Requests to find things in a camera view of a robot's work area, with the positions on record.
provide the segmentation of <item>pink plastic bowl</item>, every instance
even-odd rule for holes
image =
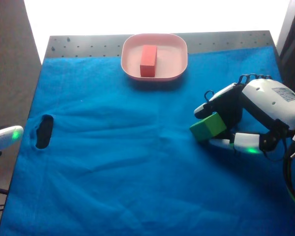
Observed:
[[[141,77],[143,45],[157,46],[155,77]],[[140,81],[170,81],[179,77],[188,64],[186,42],[177,35],[143,33],[128,38],[122,49],[121,66],[131,78]]]

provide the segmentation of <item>red rectangular block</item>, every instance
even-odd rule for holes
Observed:
[[[155,45],[143,46],[141,63],[140,63],[140,74],[142,77],[155,77],[156,57],[157,57],[157,46]]]

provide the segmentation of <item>green led indicator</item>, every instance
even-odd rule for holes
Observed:
[[[18,139],[20,137],[20,133],[18,131],[14,131],[12,134],[12,139]]]
[[[252,153],[252,154],[258,154],[260,153],[258,150],[255,150],[254,148],[248,148],[247,152]]]

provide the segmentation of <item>concrete floor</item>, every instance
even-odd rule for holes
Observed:
[[[40,67],[23,0],[0,0],[0,126],[25,125]],[[19,143],[0,157],[0,188],[9,188],[18,150]]]

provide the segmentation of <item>blue tablecloth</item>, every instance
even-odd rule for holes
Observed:
[[[180,79],[154,84],[128,78],[120,58],[46,59],[0,235],[295,236],[282,162],[200,146],[189,131],[205,91],[244,73],[280,81],[273,48],[188,60]],[[54,129],[37,149],[45,114]],[[266,131],[246,112],[239,128]]]

